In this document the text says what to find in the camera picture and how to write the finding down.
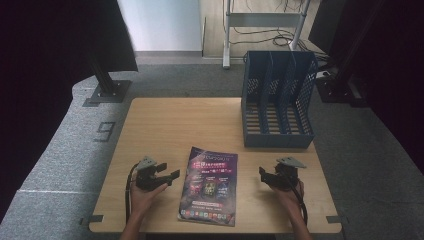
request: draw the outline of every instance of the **black equipment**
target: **black equipment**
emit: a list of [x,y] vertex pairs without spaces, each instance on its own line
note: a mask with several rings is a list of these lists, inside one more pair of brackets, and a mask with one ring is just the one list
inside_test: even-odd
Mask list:
[[296,190],[299,184],[297,168],[306,168],[301,162],[293,157],[277,159],[277,166],[275,166],[275,174],[267,173],[265,169],[259,167],[259,174],[261,175],[261,182],[270,186],[277,187],[283,191],[293,191],[299,201],[300,207],[303,211],[303,220],[305,224],[308,223],[308,212],[306,210],[303,197]]
[[170,175],[157,177],[156,172],[162,172],[167,168],[166,163],[162,163],[156,166],[156,161],[152,158],[145,156],[143,160],[135,164],[128,175],[127,185],[125,187],[125,210],[126,210],[126,221],[130,216],[130,186],[131,179],[134,169],[137,170],[137,177],[135,179],[135,184],[138,188],[145,191],[153,191],[157,187],[161,186],[164,183],[167,183],[168,186],[172,185],[172,180],[180,177],[180,170],[172,172]]

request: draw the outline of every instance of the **wooden table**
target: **wooden table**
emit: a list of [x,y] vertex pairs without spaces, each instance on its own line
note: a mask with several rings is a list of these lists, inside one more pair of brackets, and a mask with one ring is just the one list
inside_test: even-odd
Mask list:
[[[177,213],[185,169],[192,146],[238,154],[237,210],[235,227],[178,221]],[[312,143],[308,149],[245,148],[240,98],[137,98],[126,118],[112,162],[90,223],[93,232],[122,232],[125,227],[124,190],[131,167],[144,156],[168,169],[180,169],[181,177],[161,193],[148,212],[140,231],[147,233],[287,233],[292,232],[286,213],[272,190],[260,182],[259,166],[273,172],[281,157],[295,157],[307,168],[299,170],[305,183],[308,228],[312,233],[337,233],[339,223],[327,216],[337,212]]]

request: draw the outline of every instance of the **black curtain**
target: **black curtain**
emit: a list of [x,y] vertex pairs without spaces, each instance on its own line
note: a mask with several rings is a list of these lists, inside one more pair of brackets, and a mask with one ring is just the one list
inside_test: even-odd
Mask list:
[[0,9],[1,219],[65,116],[72,86],[94,75],[88,54],[105,71],[137,71],[116,0],[10,2]]

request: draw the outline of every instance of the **metal rack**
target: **metal rack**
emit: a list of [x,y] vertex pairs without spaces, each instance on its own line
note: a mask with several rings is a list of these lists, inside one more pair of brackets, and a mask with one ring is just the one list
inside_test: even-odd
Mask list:
[[306,13],[311,0],[306,0],[300,13],[232,13],[231,0],[227,0],[225,22],[225,41],[223,54],[223,68],[230,68],[230,27],[285,27],[296,28],[293,41],[289,47],[291,51],[297,48],[300,33],[306,19]]

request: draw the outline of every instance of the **human hand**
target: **human hand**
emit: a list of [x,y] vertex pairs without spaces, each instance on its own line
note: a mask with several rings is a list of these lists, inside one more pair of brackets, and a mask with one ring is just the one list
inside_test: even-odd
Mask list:
[[144,215],[153,203],[155,197],[165,191],[167,183],[162,184],[153,191],[145,191],[138,188],[135,182],[131,183],[131,214]]
[[[284,209],[290,214],[290,213],[297,213],[301,211],[301,206],[299,203],[299,200],[297,199],[296,195],[292,190],[284,191],[277,187],[269,186],[272,190],[274,190],[275,194],[277,195],[278,202],[284,207]],[[304,184],[299,179],[299,183],[296,186],[297,192],[300,194],[300,196],[303,198],[305,192],[304,192]]]

